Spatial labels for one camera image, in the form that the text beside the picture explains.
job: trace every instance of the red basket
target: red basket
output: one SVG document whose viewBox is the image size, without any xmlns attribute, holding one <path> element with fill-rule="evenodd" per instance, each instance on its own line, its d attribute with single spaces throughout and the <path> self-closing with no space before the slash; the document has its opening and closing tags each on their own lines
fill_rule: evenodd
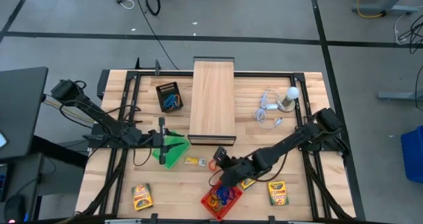
<svg viewBox="0 0 423 224">
<path fill-rule="evenodd" d="M 201 199 L 201 203 L 203 206 L 214 216 L 218 221 L 222 220 L 225 215 L 231 210 L 231 208 L 235 205 L 238 199 L 243 195 L 243 193 L 237 188 L 232 187 L 232 190 L 235 193 L 235 197 L 232 200 L 228 200 L 227 204 L 223 206 L 219 211 L 215 211 L 212 206 L 209 205 L 207 200 L 210 197 L 210 194 L 214 193 L 220 186 L 221 182 L 218 182 L 214 187 L 212 187 L 209 192 Z"/>
</svg>

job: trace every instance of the green object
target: green object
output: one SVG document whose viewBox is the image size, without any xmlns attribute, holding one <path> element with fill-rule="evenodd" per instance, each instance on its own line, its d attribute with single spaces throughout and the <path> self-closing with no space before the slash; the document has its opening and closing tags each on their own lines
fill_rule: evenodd
<svg viewBox="0 0 423 224">
<path fill-rule="evenodd" d="M 175 143 L 181 143 L 182 145 L 178 145 L 177 147 L 173 147 L 168 153 L 165 154 L 166 156 L 166 163 L 165 167 L 167 169 L 171 169 L 176 162 L 181 158 L 181 156 L 185 153 L 185 151 L 190 146 L 190 143 L 183 137 L 173 137 L 173 136 L 166 136 L 165 138 L 165 145 L 172 145 Z M 160 156 L 160 149 L 154 149 L 153 156 L 157 160 L 159 160 Z"/>
</svg>

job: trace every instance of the blue bin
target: blue bin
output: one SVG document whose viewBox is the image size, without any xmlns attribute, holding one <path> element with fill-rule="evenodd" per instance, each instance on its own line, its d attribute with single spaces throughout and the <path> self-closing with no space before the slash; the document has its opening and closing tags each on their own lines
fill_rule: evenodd
<svg viewBox="0 0 423 224">
<path fill-rule="evenodd" d="M 415 182 L 423 182 L 423 126 L 401 136 L 405 174 Z"/>
</svg>

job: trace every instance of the concrete floor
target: concrete floor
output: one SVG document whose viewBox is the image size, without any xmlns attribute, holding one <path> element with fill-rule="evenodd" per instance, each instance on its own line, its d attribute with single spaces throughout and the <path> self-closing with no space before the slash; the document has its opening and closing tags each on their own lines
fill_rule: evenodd
<svg viewBox="0 0 423 224">
<path fill-rule="evenodd" d="M 19 1 L 0 0 L 0 28 L 7 23 Z M 362 3 L 378 1 L 362 0 Z M 236 41 L 163 40 L 164 47 L 181 69 L 192 69 L 194 56 L 235 57 L 237 70 L 320 71 L 330 92 L 311 0 L 161 2 L 158 17 L 147 13 L 158 35 L 193 36 L 195 33 L 197 36 L 228 36 L 232 37 L 229 40 Z M 394 42 L 393 23 L 397 16 L 362 19 L 350 10 L 355 0 L 317 2 L 328 41 Z M 407 0 L 406 4 L 423 5 L 423 0 Z M 420 15 L 421 12 L 405 17 L 399 30 L 406 30 Z M 11 32 L 20 33 L 12 36 Z M 22 32 L 45 34 L 31 38 Z M 158 59 L 164 68 L 172 68 L 154 40 L 69 38 L 72 34 L 151 35 L 151 31 L 137 7 L 126 10 L 113 0 L 26 0 L 9 32 L 0 34 L 0 38 L 5 35 L 0 39 L 0 70 L 47 66 L 50 72 L 46 93 L 59 79 L 84 80 L 88 84 L 86 94 L 99 104 L 95 92 L 102 69 L 132 68 L 137 57 L 141 58 L 141 66 L 151 67 Z M 246 42 L 243 37 L 259 40 Z M 275 41 L 275 38 L 303 41 L 292 44 L 288 40 Z M 423 50 L 410 55 L 407 49 L 400 48 L 330 46 L 329 52 L 350 134 L 365 218 L 389 223 L 420 223 L 423 184 L 408 181 L 404 175 L 400 136 L 421 125 L 423 114 L 413 104 L 379 101 L 375 94 L 414 89 Z M 78 140 L 84 133 L 89 130 L 68 122 L 51 107 L 41 107 L 37 135 L 63 143 Z M 82 144 L 74 150 L 84 151 L 86 147 Z M 72 214 L 82 173 L 75 167 L 58 164 L 58 171 L 43 180 L 41 193 L 60 194 L 43 200 L 40 218 Z"/>
</svg>

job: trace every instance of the small yellow package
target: small yellow package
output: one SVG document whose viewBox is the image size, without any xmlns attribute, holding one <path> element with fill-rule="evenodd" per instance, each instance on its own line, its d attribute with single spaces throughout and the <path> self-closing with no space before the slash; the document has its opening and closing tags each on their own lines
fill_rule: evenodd
<svg viewBox="0 0 423 224">
<path fill-rule="evenodd" d="M 151 198 L 150 185 L 142 184 L 132 188 L 132 196 L 134 197 L 134 208 L 136 211 L 147 207 L 153 207 L 153 199 Z"/>
<path fill-rule="evenodd" d="M 205 158 L 196 158 L 196 157 L 186 157 L 185 158 L 186 165 L 198 165 L 198 166 L 205 166 L 206 159 Z"/>
<path fill-rule="evenodd" d="M 256 181 L 252 180 L 251 178 L 246 178 L 243 181 L 240 182 L 241 187 L 243 187 L 244 190 L 247 190 L 247 188 L 250 188 Z"/>
<path fill-rule="evenodd" d="M 270 195 L 271 205 L 287 205 L 289 204 L 288 194 L 286 192 L 285 182 L 269 182 L 267 183 Z"/>
</svg>

